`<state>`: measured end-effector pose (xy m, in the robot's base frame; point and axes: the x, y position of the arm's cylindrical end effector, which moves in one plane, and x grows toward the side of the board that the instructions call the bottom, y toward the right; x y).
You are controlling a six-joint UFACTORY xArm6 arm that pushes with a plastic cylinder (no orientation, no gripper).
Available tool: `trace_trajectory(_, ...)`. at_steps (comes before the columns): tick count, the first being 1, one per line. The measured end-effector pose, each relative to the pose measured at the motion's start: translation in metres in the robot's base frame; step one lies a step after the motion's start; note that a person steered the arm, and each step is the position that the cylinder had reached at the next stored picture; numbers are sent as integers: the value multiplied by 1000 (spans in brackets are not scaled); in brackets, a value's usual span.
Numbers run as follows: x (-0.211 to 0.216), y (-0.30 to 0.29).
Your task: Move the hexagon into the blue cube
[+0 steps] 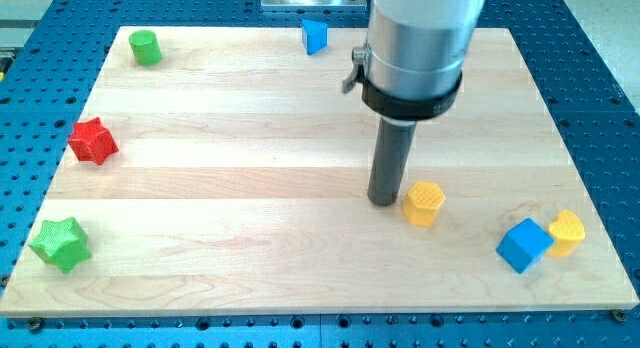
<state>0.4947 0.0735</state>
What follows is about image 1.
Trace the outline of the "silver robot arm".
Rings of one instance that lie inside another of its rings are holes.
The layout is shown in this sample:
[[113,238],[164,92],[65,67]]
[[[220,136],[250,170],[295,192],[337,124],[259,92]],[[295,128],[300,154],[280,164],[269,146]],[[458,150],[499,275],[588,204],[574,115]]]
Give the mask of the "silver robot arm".
[[371,0],[365,76],[382,92],[423,100],[451,91],[485,0]]

